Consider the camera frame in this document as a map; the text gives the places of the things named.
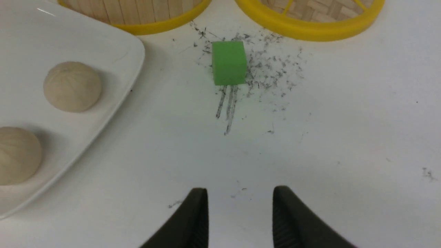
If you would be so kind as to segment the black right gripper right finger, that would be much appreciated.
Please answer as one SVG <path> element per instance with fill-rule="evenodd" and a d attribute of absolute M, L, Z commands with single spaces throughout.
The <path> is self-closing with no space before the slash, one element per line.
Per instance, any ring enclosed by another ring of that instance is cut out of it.
<path fill-rule="evenodd" d="M 273 192 L 272 234 L 275 248 L 354 248 L 319 218 L 288 186 Z"/>

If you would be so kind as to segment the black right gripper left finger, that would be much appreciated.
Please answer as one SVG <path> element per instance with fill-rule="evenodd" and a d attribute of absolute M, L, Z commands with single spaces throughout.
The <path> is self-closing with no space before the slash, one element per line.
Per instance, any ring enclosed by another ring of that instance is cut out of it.
<path fill-rule="evenodd" d="M 208 233 L 208 192 L 205 188 L 196 187 L 141 247 L 207 248 Z"/>

